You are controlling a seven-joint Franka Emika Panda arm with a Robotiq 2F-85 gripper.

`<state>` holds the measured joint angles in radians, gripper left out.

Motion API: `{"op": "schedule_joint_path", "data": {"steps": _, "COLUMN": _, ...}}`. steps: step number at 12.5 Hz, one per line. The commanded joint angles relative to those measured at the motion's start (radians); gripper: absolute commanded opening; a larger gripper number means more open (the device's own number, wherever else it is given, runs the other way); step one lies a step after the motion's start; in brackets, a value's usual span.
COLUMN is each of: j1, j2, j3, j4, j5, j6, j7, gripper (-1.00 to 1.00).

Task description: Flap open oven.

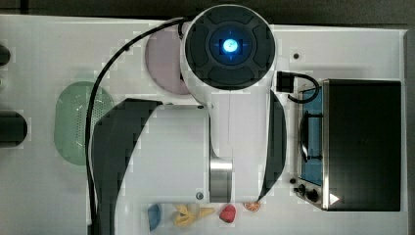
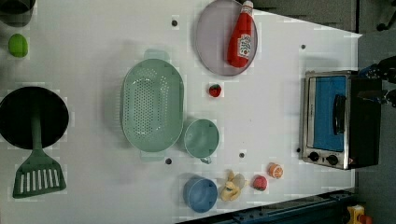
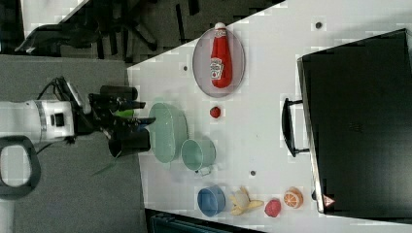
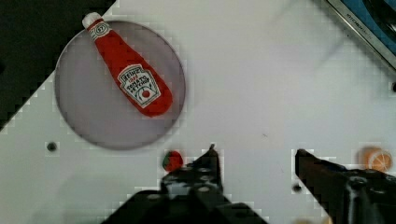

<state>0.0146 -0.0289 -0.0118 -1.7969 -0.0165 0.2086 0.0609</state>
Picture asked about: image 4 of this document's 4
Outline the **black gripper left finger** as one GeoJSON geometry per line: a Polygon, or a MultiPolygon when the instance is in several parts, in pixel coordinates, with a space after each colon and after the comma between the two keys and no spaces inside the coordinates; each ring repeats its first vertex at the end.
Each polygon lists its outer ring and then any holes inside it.
{"type": "Polygon", "coordinates": [[[165,175],[161,181],[161,193],[174,199],[187,196],[193,188],[203,186],[223,192],[219,153],[215,147],[211,144],[201,157],[165,175]]]}

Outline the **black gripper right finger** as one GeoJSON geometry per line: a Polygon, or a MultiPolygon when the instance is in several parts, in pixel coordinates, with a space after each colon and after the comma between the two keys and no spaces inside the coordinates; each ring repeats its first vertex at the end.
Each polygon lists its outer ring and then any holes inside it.
{"type": "Polygon", "coordinates": [[[332,224],[396,224],[396,181],[372,169],[347,169],[305,149],[295,174],[327,212],[332,224]]]}

